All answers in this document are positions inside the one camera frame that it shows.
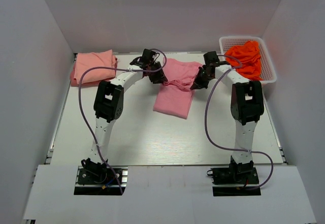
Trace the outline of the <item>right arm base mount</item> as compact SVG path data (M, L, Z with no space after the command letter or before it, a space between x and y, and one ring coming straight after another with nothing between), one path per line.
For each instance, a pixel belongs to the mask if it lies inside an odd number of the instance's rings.
M237 164L233 159L228 167L211 168L207 176L212 178L215 197L260 196L259 178L254 163Z

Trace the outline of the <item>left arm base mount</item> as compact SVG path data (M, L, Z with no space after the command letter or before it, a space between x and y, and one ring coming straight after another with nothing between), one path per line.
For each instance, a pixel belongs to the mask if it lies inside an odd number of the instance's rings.
M77 171L74 195L121 196L126 188L127 176L127 167L110 169L104 163L84 159Z

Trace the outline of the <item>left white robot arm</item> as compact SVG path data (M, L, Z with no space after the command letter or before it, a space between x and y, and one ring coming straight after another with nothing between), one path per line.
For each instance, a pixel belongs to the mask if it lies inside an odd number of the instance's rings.
M101 81L94 101L95 131L89 160L96 164L108 163L108 145L112 128L121 116L124 93L136 82L148 77L153 84L167 81L163 67L167 64L166 55L158 49L144 49L141 57L132 60L127 69L110 81Z

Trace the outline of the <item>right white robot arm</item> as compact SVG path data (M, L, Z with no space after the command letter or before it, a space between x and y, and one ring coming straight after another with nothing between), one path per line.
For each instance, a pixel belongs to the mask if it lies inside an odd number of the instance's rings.
M237 72L243 64L236 58L224 55L237 62L233 66L226 60L219 60L215 51L204 54L205 64L199 68L191 90L207 88L211 80L216 83L211 89L205 108L205 131L207 131L208 106L214 90L222 82L231 90L231 114L236 124L235 146L233 149L214 144L216 147L232 152L231 161L237 165L250 164L252 159L252 145L254 131L261 115L264 113L262 84L251 81Z

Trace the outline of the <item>pink t shirt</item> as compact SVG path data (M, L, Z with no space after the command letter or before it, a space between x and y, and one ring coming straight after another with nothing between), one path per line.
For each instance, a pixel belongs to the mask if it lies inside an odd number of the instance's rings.
M186 119L194 91L191 86L203 65L199 62L181 62L168 58L163 72L167 81L160 86L153 110Z

